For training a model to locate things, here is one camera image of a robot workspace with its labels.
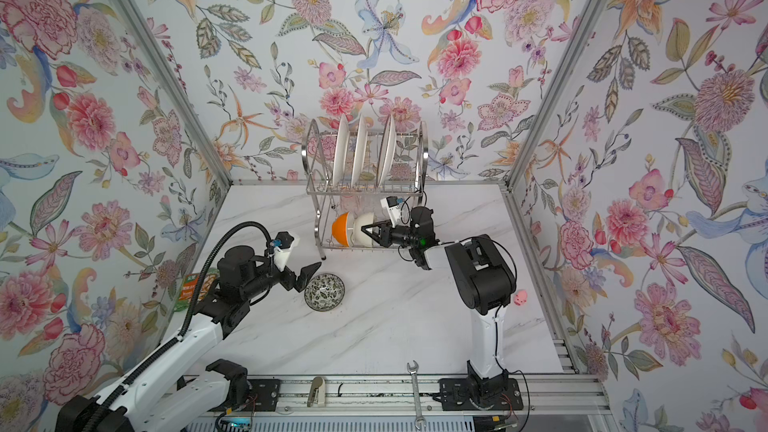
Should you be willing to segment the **cream white bowl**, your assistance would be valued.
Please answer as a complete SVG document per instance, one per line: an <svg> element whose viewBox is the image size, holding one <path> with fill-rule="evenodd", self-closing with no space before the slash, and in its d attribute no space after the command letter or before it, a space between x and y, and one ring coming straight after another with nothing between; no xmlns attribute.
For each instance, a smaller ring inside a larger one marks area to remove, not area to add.
<svg viewBox="0 0 768 432"><path fill-rule="evenodd" d="M373 212L363 213L355 219L351 235L354 246L371 248L374 245L373 239L364 231L365 227L372 225L374 222L375 214Z"/></svg>

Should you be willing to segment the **orange bowl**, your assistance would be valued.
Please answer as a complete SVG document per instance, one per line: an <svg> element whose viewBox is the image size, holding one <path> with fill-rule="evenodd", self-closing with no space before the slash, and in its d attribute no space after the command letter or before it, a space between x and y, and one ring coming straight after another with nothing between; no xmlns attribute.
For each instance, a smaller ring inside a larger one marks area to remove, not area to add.
<svg viewBox="0 0 768 432"><path fill-rule="evenodd" d="M333 240L342 247L349 248L354 245L353 228L356 216L351 212L340 214L333 222L331 235Z"/></svg>

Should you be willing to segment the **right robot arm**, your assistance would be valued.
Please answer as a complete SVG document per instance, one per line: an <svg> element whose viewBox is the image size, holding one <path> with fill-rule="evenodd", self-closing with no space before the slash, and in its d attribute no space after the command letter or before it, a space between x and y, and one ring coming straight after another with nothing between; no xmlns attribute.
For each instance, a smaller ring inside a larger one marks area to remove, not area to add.
<svg viewBox="0 0 768 432"><path fill-rule="evenodd" d="M468 395L479 407L505 394L509 371L503 364L502 337L506 309L517 291L517 267L508 251L487 234L441 241L433 210L419 206L402 224L392 219L360 224L354 231L383 248L408 252L417 267L448 271L458 295L471 312L473 352L467 362Z"/></svg>

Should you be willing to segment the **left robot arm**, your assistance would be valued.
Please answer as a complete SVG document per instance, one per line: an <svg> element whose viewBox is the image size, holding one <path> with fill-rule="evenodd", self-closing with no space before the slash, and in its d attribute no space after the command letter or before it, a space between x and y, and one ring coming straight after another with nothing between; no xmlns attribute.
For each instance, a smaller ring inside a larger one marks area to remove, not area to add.
<svg viewBox="0 0 768 432"><path fill-rule="evenodd" d="M58 413L58 431L180 431L202 413L236 410L253 397L246 367L216 359L190 384L173 391L200 358L231 335L251 308L275 286L302 292L320 268L293 272L290 253L249 246L227 250L217 279L203 300L191 304L180 329L115 384L86 398L78 395Z"/></svg>

